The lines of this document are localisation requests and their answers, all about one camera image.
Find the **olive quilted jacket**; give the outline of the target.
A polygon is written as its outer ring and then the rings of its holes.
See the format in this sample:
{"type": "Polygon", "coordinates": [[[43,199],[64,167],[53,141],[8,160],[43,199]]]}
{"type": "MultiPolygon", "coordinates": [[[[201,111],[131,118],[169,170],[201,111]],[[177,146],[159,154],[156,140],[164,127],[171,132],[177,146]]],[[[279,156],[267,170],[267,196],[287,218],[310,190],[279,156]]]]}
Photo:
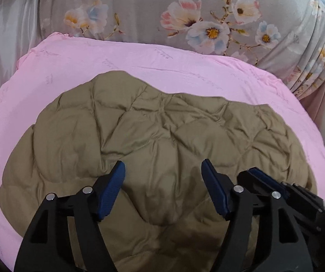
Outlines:
{"type": "Polygon", "coordinates": [[[73,195],[121,160],[122,189],[99,229],[119,271],[208,271],[228,223],[201,163],[236,180],[257,167],[279,182],[317,186],[298,138],[269,106],[166,94],[112,71],[60,94],[6,163],[0,208],[24,235],[42,199],[73,195]]]}

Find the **grey floral curtain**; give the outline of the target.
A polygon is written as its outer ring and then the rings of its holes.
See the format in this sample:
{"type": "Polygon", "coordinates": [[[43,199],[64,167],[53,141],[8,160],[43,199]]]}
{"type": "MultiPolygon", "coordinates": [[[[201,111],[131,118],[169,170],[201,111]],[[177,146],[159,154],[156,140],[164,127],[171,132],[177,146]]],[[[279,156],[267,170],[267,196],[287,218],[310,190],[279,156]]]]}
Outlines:
{"type": "Polygon", "coordinates": [[[299,99],[325,82],[325,0],[40,0],[40,27],[231,56],[299,99]]]}

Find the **pink bed sheet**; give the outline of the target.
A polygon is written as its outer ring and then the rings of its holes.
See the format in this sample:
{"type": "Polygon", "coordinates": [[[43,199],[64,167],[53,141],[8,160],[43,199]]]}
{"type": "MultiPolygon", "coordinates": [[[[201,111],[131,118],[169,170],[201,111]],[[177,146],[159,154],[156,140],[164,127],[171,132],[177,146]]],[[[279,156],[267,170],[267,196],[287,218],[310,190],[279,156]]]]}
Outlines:
{"type": "MultiPolygon", "coordinates": [[[[0,88],[0,186],[7,159],[38,114],[64,91],[98,74],[126,71],[166,93],[267,104],[294,131],[325,200],[325,146],[301,103],[277,77],[229,56],[168,46],[96,41],[54,33],[21,57],[0,88]]],[[[22,238],[0,209],[0,260],[13,268],[22,238]]]]}

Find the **white satin curtain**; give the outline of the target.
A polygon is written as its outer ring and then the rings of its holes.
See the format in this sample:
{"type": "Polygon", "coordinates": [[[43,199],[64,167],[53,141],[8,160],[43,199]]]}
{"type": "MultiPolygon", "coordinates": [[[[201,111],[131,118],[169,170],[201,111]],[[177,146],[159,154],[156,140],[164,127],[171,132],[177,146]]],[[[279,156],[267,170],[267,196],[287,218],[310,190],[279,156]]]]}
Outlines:
{"type": "Polygon", "coordinates": [[[19,58],[41,42],[40,0],[0,0],[0,87],[16,71],[19,58]]]}

